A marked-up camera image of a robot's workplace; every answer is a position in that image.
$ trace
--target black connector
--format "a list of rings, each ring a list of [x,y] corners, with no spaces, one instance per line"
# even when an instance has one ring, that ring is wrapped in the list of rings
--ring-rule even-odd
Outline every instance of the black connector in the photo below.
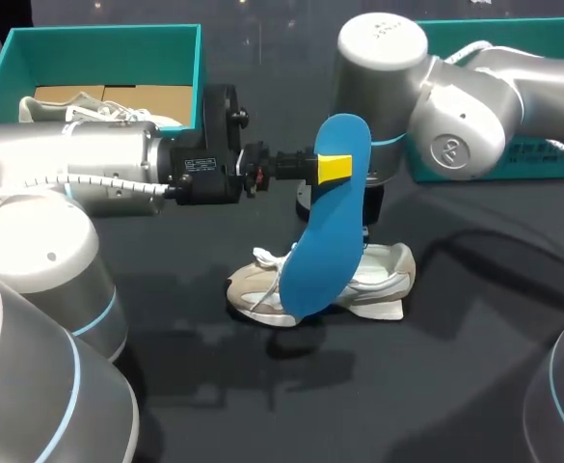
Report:
[[[275,178],[277,180],[305,180],[308,185],[317,183],[318,158],[313,148],[305,151],[278,152],[275,159]]]

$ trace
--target gray cylindrical joint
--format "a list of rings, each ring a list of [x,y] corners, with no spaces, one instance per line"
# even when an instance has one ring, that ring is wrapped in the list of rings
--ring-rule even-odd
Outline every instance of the gray cylindrical joint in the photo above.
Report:
[[[524,433],[535,461],[564,462],[564,332],[526,393]]]
[[[126,463],[138,429],[119,371],[0,282],[0,461]]]
[[[410,19],[362,14],[341,28],[332,114],[355,114],[369,125],[368,184],[383,183],[397,172],[405,152],[403,136],[432,65],[427,37]]]
[[[91,219],[62,195],[0,206],[0,281],[110,361],[127,324]]]

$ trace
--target yellow tab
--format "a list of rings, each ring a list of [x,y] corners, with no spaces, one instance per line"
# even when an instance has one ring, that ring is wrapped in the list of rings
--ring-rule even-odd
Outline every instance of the yellow tab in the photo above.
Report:
[[[352,156],[341,154],[323,156],[318,154],[318,184],[342,180],[352,176]]]

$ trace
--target shoe box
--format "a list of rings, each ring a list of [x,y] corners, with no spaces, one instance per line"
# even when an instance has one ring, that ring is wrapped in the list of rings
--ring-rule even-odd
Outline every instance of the shoe box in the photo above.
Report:
[[[0,123],[18,122],[24,96],[65,102],[79,92],[182,126],[201,123],[200,25],[12,29],[0,55]]]

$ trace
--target shoe sole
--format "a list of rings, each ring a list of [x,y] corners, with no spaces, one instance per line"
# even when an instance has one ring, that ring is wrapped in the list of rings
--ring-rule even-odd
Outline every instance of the shoe sole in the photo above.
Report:
[[[359,318],[369,320],[398,321],[404,317],[401,299],[390,302],[379,302],[377,304],[349,306],[344,307],[344,309]],[[303,318],[295,318],[294,316],[288,314],[275,315],[270,313],[244,311],[240,309],[236,310],[253,321],[268,326],[275,326],[277,328],[292,328],[297,326],[303,320]]]

